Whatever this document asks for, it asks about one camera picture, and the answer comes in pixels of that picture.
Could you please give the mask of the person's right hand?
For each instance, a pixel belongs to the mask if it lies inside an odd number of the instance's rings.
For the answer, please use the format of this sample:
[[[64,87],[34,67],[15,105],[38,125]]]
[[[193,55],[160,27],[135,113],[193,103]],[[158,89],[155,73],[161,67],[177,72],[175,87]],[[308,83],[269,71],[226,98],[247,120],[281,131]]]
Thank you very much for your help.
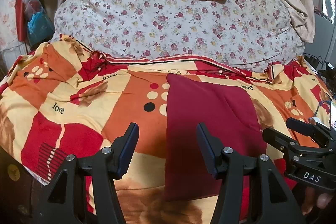
[[[309,214],[314,206],[318,207],[319,209],[324,209],[325,207],[327,207],[333,197],[333,194],[319,194],[314,188],[307,187],[305,189],[305,198],[301,207],[302,214]]]

